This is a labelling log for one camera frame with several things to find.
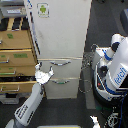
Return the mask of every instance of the refrigerator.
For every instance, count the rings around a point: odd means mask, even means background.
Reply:
[[[91,0],[24,0],[47,99],[77,98]]]

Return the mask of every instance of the gray floor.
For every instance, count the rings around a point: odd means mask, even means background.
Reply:
[[[100,4],[98,1],[93,0],[92,2],[85,47],[87,53],[91,52],[92,44],[97,44],[100,47],[110,46],[111,37],[115,33],[126,36],[120,23],[120,12],[128,8],[128,1],[121,3],[120,0],[106,0],[104,4]],[[83,80],[90,80],[89,76],[88,71],[82,71],[81,78]],[[80,81],[81,90],[84,91],[84,87],[87,92],[90,89],[90,84]],[[20,99],[18,105],[0,104],[0,128],[4,128],[7,122],[14,118],[16,108],[20,107],[24,101],[25,99]],[[106,120],[100,110],[96,109],[92,90],[86,94],[79,91],[77,99],[47,100],[44,98],[28,128],[35,128],[39,125],[79,125],[83,128],[92,128],[91,115],[98,117],[101,128],[103,128]]]

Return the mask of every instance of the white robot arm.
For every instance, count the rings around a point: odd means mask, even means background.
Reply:
[[[95,70],[95,66],[98,62],[100,63],[101,69],[104,70],[106,68],[109,68],[118,45],[124,38],[125,37],[121,36],[120,34],[114,34],[111,39],[111,47],[98,48],[94,56],[92,69]]]
[[[16,120],[11,120],[6,128],[25,128],[29,125],[32,116],[39,106],[44,92],[44,84],[53,76],[53,70],[50,68],[49,73],[40,71],[41,63],[35,66],[35,78],[37,83],[33,85],[31,96],[25,101],[25,103],[15,111]]]

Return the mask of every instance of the cabinet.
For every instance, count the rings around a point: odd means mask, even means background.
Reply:
[[[4,17],[25,17],[23,0],[0,0],[0,9]]]
[[[54,70],[45,86],[47,98],[76,98],[91,0],[24,0],[24,4],[42,70],[49,66]]]
[[[30,93],[36,81],[15,81],[16,77],[35,75],[37,58],[33,47],[30,30],[22,30],[23,18],[19,29],[12,30],[15,18],[9,18],[7,30],[0,31],[0,101],[6,103],[3,94]]]

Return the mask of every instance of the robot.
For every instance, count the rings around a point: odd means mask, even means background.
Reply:
[[[37,109],[43,98],[44,85],[54,74],[52,67],[50,68],[49,73],[44,73],[40,71],[41,66],[42,63],[39,63],[35,66],[35,78],[37,83],[33,85],[31,96],[20,108],[15,111],[16,119],[10,120],[5,128],[25,128],[29,125],[35,110]]]
[[[128,91],[128,37],[114,34],[111,46],[96,48],[93,91],[103,104],[116,106]]]

